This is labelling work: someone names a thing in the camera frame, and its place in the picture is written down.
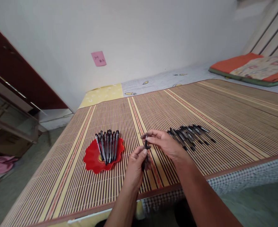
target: green cushion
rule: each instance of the green cushion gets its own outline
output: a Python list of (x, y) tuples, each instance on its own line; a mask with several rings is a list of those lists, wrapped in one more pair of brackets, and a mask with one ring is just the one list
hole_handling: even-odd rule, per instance
[(278, 85), (278, 81), (277, 82), (267, 82), (267, 81), (263, 81), (263, 80), (251, 79), (251, 78), (232, 75), (232, 74), (229, 74), (229, 73), (224, 73), (224, 72), (221, 72), (219, 70), (212, 69), (212, 68), (209, 68), (208, 71), (210, 71), (211, 73), (215, 73), (215, 74), (224, 76), (224, 77), (230, 77), (232, 79), (241, 80), (241, 81), (244, 81), (246, 83), (256, 84), (256, 85), (259, 85), (259, 86), (272, 87), (272, 86)]

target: person's right hand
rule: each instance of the person's right hand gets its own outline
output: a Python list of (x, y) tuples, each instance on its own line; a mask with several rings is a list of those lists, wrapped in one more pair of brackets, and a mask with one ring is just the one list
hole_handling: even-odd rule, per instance
[(145, 141), (147, 135), (148, 144), (152, 143), (161, 148), (161, 150), (173, 161), (187, 155), (186, 151), (175, 141), (167, 132), (152, 129), (141, 136)]

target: bamboo mat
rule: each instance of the bamboo mat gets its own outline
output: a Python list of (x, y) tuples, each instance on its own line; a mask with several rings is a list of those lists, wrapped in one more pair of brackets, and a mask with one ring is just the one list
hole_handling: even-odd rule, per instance
[[(189, 153), (206, 178), (278, 158), (276, 93), (212, 79), (102, 102), (76, 112), (1, 226), (48, 225), (111, 207), (140, 135), (193, 123), (218, 142), (196, 143)], [(85, 149), (108, 129), (119, 129), (125, 151), (112, 170), (95, 175), (85, 169)], [(149, 152), (152, 170), (144, 172), (139, 198), (180, 187), (171, 160), (158, 147)]]

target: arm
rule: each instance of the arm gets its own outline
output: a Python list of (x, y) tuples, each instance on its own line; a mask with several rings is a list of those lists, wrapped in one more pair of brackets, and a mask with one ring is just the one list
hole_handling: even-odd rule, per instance
[(149, 143), (160, 146), (172, 159), (197, 226), (242, 226), (174, 139), (164, 131), (151, 130), (146, 134)]
[(142, 184), (143, 174), (141, 165), (147, 156), (144, 146), (137, 147), (129, 156), (123, 186), (110, 215), (105, 223), (105, 227), (131, 226), (133, 215), (136, 209), (136, 200)]

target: dark red wooden door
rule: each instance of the dark red wooden door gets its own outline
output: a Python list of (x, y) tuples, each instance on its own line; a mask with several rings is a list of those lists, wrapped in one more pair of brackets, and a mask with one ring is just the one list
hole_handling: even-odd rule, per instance
[(64, 109), (66, 104), (44, 82), (25, 59), (0, 33), (0, 76), (22, 93), (27, 103), (32, 102), (40, 109)]

